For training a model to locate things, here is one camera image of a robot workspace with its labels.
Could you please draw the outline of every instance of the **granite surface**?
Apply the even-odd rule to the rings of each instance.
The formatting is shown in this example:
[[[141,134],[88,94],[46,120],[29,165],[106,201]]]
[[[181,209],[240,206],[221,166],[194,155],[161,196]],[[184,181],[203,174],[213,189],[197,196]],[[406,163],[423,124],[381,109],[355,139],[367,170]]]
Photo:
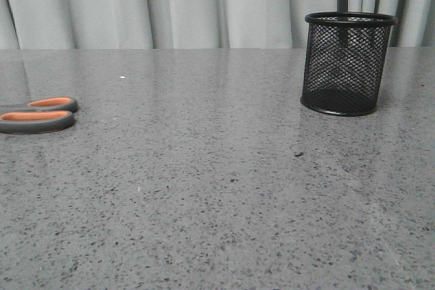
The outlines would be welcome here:
[[[305,51],[0,51],[0,289],[435,289],[435,49],[391,48],[378,110],[299,102]]]

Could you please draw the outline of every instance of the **black mesh pen holder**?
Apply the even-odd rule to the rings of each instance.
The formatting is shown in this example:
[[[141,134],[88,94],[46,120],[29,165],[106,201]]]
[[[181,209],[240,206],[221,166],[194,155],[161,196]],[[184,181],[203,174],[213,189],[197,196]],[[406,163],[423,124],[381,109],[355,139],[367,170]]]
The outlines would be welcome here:
[[[300,102],[331,115],[376,110],[389,32],[397,18],[383,14],[325,12],[309,23]]]

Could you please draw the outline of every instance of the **scissors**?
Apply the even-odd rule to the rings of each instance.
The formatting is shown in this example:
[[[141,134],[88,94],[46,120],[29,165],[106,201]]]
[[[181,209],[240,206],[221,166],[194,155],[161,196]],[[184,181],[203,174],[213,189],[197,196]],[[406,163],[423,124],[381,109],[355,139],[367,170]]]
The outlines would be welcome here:
[[[68,96],[44,98],[21,105],[0,105],[0,132],[36,134],[74,125],[77,100]]]

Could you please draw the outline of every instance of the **white curtain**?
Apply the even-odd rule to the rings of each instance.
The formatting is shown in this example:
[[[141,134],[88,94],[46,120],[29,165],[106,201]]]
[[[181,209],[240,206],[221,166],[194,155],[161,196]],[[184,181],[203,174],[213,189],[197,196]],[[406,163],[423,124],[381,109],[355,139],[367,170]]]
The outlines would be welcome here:
[[[0,48],[300,48],[304,16],[336,10],[395,15],[392,46],[435,46],[435,0],[0,0]]]

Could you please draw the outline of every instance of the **pen holder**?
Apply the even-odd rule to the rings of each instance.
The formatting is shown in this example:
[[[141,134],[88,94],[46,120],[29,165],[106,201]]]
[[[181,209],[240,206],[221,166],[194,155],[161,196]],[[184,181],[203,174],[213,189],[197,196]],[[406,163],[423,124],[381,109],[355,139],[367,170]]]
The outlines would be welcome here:
[[[389,32],[397,18],[383,14],[324,12],[309,23],[300,102],[331,115],[376,110]]]

